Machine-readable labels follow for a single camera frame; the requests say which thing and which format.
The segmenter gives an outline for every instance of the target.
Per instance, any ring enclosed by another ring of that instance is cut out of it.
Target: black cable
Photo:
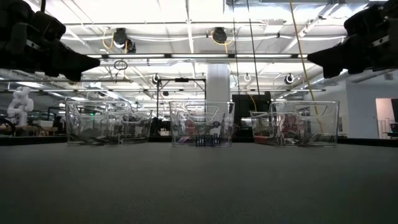
[[[257,91],[259,92],[259,95],[260,95],[259,77],[257,75],[256,50],[254,49],[253,29],[251,27],[249,0],[246,0],[246,2],[248,3],[249,25],[250,25],[250,33],[251,33],[251,44],[253,46],[254,69],[256,70]]]
[[[232,13],[235,13],[234,0],[232,0]],[[236,59],[236,77],[238,78],[238,101],[239,101],[239,111],[241,111],[241,85],[239,84],[239,66],[238,66],[238,48],[236,46],[236,28],[235,28],[235,15],[233,16],[234,22],[234,40],[235,40],[235,59]]]
[[[46,3],[46,1],[42,0],[42,5],[40,6],[40,11],[41,12],[45,12],[45,3]]]

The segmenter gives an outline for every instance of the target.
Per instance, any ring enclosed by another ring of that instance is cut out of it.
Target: fluorescent light fixture
[[[107,50],[105,50],[105,49],[100,49],[100,51],[102,51],[102,52],[105,52],[105,53],[109,54],[109,52],[108,52]]]
[[[29,86],[29,87],[32,87],[32,88],[43,88],[42,85],[37,84],[37,83],[32,83],[32,82],[17,82],[17,84],[24,85],[24,86]]]
[[[113,93],[112,91],[109,91],[106,93],[109,97],[114,98],[115,100],[119,99],[119,96],[116,93]]]
[[[43,90],[43,91],[52,91],[52,92],[68,92],[68,91],[74,91],[74,90]]]
[[[164,54],[114,54],[109,58],[164,58]]]
[[[85,91],[101,91],[101,90],[77,90],[77,91],[85,92]]]
[[[237,54],[238,58],[253,58],[253,54]],[[290,54],[256,54],[256,58],[291,58]]]
[[[102,58],[102,55],[87,55],[87,56],[91,58]]]
[[[65,96],[62,96],[61,94],[58,94],[58,93],[52,93],[52,92],[49,92],[51,95],[53,95],[53,96],[57,96],[57,97],[61,97],[61,98],[64,98]]]
[[[228,58],[228,54],[172,54],[172,58]]]
[[[316,83],[318,83],[318,82],[320,82],[320,81],[322,81],[322,80],[324,80],[324,78],[320,78],[320,79],[318,79],[318,80],[315,81],[315,82],[311,82],[311,84],[316,84]]]
[[[309,92],[310,90],[294,90],[296,92],[301,91],[301,92]]]
[[[71,99],[76,100],[76,101],[86,100],[86,98],[82,98],[82,97],[72,97]]]
[[[40,90],[30,90],[30,92],[39,92]]]

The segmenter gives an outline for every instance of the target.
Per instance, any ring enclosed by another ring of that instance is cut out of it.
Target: ceiling light
[[[291,73],[285,77],[285,84],[286,85],[292,84],[293,81],[294,81],[294,76]]]
[[[100,49],[100,51],[102,51],[102,52],[105,52],[105,53],[109,54],[109,52],[108,52],[107,50],[105,50],[105,49]]]
[[[249,76],[249,74],[247,73],[246,76],[244,77],[244,81],[246,82],[250,82],[251,77]]]
[[[113,93],[112,91],[108,91],[106,94],[108,95],[108,97],[112,97],[115,100],[119,99],[119,96],[116,93]]]
[[[86,100],[86,98],[82,98],[82,97],[72,97],[71,99],[76,100],[76,101]]]
[[[58,93],[52,93],[52,92],[49,92],[51,95],[53,95],[53,96],[57,96],[57,97],[61,97],[61,98],[64,98],[65,96],[63,96],[63,95],[61,95],[61,94],[58,94]]]
[[[237,54],[238,58],[253,58],[253,54]],[[256,58],[291,58],[291,54],[256,54]]]
[[[32,88],[43,88],[42,85],[37,84],[37,83],[32,83],[32,82],[17,82],[17,84],[24,85],[24,86],[29,86],[29,87],[32,87]]]
[[[77,90],[77,91],[101,91],[101,90],[87,90],[87,89],[85,89],[85,90]]]
[[[43,90],[43,91],[48,91],[48,92],[68,92],[68,91],[74,91],[74,90]]]
[[[164,54],[111,54],[109,58],[164,58]]]
[[[320,78],[320,79],[318,79],[317,81],[312,82],[311,84],[316,84],[316,83],[318,83],[318,82],[320,82],[320,81],[322,81],[322,80],[324,80],[324,78]]]
[[[301,91],[301,92],[309,92],[310,90],[303,90],[302,88],[299,90],[294,90],[294,91]]]
[[[91,58],[102,58],[102,55],[86,55]]]
[[[228,54],[172,54],[172,58],[228,58]]]

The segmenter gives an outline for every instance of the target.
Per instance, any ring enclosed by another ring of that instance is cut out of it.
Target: hanging cord
[[[224,45],[225,46],[225,53],[228,54],[228,48],[226,46],[229,45],[230,43],[232,43],[232,41],[234,41],[235,38],[233,40],[229,41],[228,43],[220,44],[220,43],[217,43],[217,41],[214,40],[213,33],[214,33],[214,31],[211,31],[211,33],[210,33],[211,39],[213,40],[213,42],[218,44],[218,45]]]
[[[256,106],[256,102],[254,101],[253,97],[248,93],[248,95],[250,96],[251,100],[254,103],[254,110],[257,112],[257,106]]]
[[[235,27],[235,6],[234,6],[234,1],[232,1],[232,13],[233,13],[233,22],[234,22],[234,40],[236,40],[236,27]],[[238,66],[238,48],[236,46],[236,41],[234,43],[235,45],[235,59],[236,59],[236,76],[238,78],[238,101],[239,101],[239,111],[241,111],[241,85],[239,83],[239,66]]]
[[[260,95],[260,86],[259,86],[259,77],[257,75],[257,62],[256,62],[256,50],[254,48],[254,39],[253,39],[253,28],[251,27],[251,18],[250,18],[250,7],[249,7],[249,0],[246,0],[248,4],[248,13],[249,13],[249,25],[250,25],[250,33],[251,33],[251,44],[253,47],[253,58],[254,58],[254,69],[256,71],[256,82],[257,82],[257,91]]]
[[[41,6],[40,6],[40,11],[41,11],[41,12],[45,12],[45,3],[46,3],[46,0],[41,0],[41,2],[42,2],[42,4],[41,4]]]
[[[110,47],[108,47],[108,46],[105,44],[105,39],[102,39],[102,44],[104,45],[104,47],[105,47],[106,49],[111,49],[111,48],[113,47],[113,35],[112,35],[112,40],[111,40],[111,46],[110,46]]]
[[[293,2],[292,2],[292,0],[289,0],[289,5],[290,5],[290,11],[292,13],[292,19],[293,19],[294,31],[295,31],[296,39],[297,39],[298,51],[300,52],[301,63],[303,65],[305,81],[307,82],[308,89],[310,90],[312,101],[315,101],[315,97],[313,95],[312,88],[311,88],[311,83],[310,83],[310,80],[308,80],[307,69],[305,69],[303,51],[301,49],[301,43],[300,43],[300,39],[299,39],[299,32],[297,31],[296,20],[294,19]],[[315,108],[315,114],[319,115],[317,106],[314,106],[314,108]],[[319,124],[319,127],[320,127],[320,131],[321,131],[321,133],[323,133],[322,123],[321,123],[321,121],[318,118],[317,118],[317,120],[318,120],[318,124]]]

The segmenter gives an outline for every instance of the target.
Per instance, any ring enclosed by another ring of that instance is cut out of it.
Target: ceiling
[[[39,0],[25,0],[34,11]],[[137,54],[298,54],[294,23],[288,1],[260,3],[250,0],[249,12],[246,1],[235,0],[47,0],[46,11],[67,27],[62,42],[81,54],[121,54],[111,45],[111,34],[118,27],[125,27],[128,36],[135,42]],[[300,0],[293,4],[297,30],[300,34],[302,53],[308,54],[326,49],[340,42],[346,35],[344,21],[354,13],[364,9],[367,1],[345,1],[347,4],[328,4],[321,0]],[[224,27],[228,44],[215,44],[211,32],[215,27]],[[85,80],[119,82],[92,83],[104,89],[140,90],[155,88],[152,78],[205,78],[207,65],[211,60],[171,60],[151,59],[126,60],[129,67],[117,72],[113,62],[102,63],[101,67],[83,74]],[[292,88],[284,84],[284,77],[293,74],[295,82],[303,82],[303,66],[300,60],[288,61],[283,58],[273,61],[225,61],[231,70],[231,88],[256,88],[256,74],[260,88]],[[322,68],[305,63],[309,78],[322,74]],[[28,75],[14,74],[13,78],[26,80],[48,80],[41,73]],[[41,83],[41,88],[85,89],[89,83],[54,82]],[[203,98],[204,93],[198,83],[170,82],[167,88],[189,88],[197,91],[170,93],[168,99]],[[153,103],[154,93],[138,91],[120,92],[126,100]],[[96,93],[79,94],[81,97],[96,98]]]

